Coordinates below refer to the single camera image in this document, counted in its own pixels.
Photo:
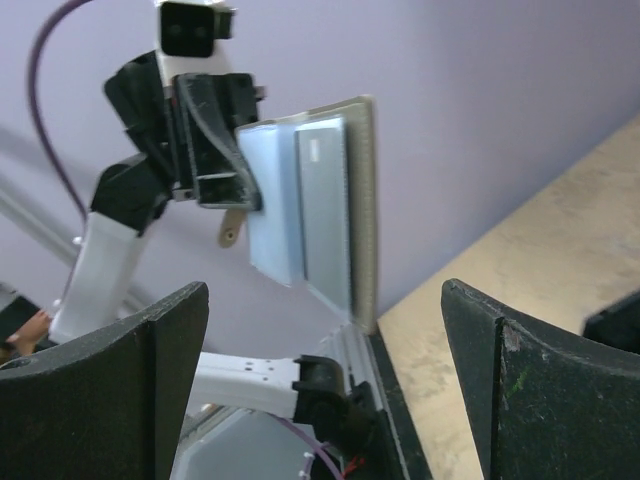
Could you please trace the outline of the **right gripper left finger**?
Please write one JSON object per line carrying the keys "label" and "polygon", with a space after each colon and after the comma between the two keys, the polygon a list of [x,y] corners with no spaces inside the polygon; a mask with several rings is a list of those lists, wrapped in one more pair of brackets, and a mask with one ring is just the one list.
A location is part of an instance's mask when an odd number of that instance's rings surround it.
{"label": "right gripper left finger", "polygon": [[2,478],[169,478],[208,315],[192,282],[2,366]]}

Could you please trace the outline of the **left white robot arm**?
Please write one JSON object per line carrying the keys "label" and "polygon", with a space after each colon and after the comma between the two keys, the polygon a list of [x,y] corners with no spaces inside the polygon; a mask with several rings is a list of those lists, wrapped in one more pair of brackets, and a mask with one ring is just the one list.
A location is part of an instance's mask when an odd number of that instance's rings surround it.
{"label": "left white robot arm", "polygon": [[204,284],[133,318],[118,309],[146,234],[177,193],[241,213],[249,258],[266,277],[303,284],[346,322],[374,330],[377,294],[375,103],[360,95],[275,120],[257,117],[248,74],[168,76],[153,54],[105,92],[139,152],[99,178],[79,256],[51,330],[69,355],[63,385],[100,426],[138,435],[140,451],[178,444],[189,403],[269,413],[313,428],[347,457],[379,431],[367,387],[344,388],[334,360],[250,359],[202,351]]}

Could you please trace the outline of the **black plastic bin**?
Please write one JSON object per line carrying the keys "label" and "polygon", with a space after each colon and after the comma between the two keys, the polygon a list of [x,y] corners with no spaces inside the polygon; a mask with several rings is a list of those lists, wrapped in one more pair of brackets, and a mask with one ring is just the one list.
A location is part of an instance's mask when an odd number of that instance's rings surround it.
{"label": "black plastic bin", "polygon": [[587,318],[582,336],[613,348],[639,354],[639,291],[617,300]]}

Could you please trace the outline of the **grey card holder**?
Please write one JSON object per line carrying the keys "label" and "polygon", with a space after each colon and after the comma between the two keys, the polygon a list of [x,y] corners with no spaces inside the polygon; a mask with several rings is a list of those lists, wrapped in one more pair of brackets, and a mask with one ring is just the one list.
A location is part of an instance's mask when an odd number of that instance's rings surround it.
{"label": "grey card holder", "polygon": [[218,244],[247,230],[256,270],[305,283],[341,320],[376,329],[378,210],[375,100],[360,95],[237,129],[261,210],[228,210]]}

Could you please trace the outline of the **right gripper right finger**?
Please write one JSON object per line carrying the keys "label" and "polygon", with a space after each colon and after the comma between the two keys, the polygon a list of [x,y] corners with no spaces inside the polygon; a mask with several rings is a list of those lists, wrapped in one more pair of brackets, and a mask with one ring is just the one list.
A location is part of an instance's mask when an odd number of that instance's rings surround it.
{"label": "right gripper right finger", "polygon": [[458,279],[441,310],[484,478],[638,478],[638,354]]}

